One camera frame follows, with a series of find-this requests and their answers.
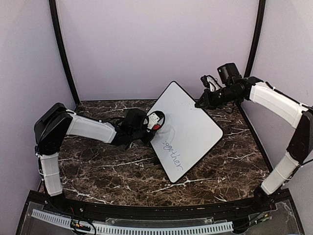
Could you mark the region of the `red bone-shaped eraser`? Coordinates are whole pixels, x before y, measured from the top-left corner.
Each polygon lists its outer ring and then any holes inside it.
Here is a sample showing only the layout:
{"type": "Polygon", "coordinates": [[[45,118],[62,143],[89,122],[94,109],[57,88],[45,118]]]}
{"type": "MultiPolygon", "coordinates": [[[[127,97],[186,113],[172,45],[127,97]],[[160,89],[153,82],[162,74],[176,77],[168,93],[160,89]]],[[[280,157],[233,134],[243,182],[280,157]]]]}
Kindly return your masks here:
{"type": "Polygon", "coordinates": [[[161,126],[159,124],[156,124],[156,125],[153,126],[153,130],[158,130],[160,128],[161,128],[161,126]]]}

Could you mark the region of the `white whiteboard black frame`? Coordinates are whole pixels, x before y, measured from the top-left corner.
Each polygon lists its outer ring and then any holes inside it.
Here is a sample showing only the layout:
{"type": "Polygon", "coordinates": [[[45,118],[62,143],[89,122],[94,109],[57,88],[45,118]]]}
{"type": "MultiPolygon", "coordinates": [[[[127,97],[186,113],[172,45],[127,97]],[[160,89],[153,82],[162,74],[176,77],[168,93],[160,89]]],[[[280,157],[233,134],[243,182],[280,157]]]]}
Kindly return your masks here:
{"type": "Polygon", "coordinates": [[[161,111],[165,123],[151,140],[169,181],[176,183],[223,138],[222,128],[194,99],[171,82],[149,112],[161,111]]]}

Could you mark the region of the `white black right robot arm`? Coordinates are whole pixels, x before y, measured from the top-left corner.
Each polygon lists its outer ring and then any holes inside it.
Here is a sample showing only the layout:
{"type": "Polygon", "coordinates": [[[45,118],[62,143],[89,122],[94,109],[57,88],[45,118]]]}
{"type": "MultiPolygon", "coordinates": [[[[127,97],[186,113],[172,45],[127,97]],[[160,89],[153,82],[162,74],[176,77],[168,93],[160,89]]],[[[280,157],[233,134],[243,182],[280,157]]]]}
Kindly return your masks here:
{"type": "Polygon", "coordinates": [[[236,76],[224,87],[215,85],[210,75],[203,76],[201,81],[205,90],[196,102],[197,108],[214,110],[231,102],[237,105],[251,102],[244,104],[244,111],[274,167],[262,182],[261,193],[250,200],[250,209],[261,212],[268,205],[267,196],[291,180],[307,159],[313,158],[313,110],[256,77],[236,76]]]}

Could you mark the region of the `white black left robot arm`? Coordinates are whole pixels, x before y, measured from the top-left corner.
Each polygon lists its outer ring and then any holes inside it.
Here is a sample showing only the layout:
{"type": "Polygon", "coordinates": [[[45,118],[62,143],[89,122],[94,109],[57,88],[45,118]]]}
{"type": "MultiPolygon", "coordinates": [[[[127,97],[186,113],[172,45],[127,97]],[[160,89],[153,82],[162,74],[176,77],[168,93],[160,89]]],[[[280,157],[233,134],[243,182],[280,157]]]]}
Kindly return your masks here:
{"type": "Polygon", "coordinates": [[[161,111],[150,114],[131,108],[124,117],[100,120],[79,115],[55,103],[34,125],[35,155],[45,192],[52,196],[50,206],[58,213],[66,213],[69,203],[60,196],[63,193],[59,167],[59,155],[64,143],[75,140],[92,140],[113,146],[129,148],[140,140],[149,145],[165,123],[161,111]]]}

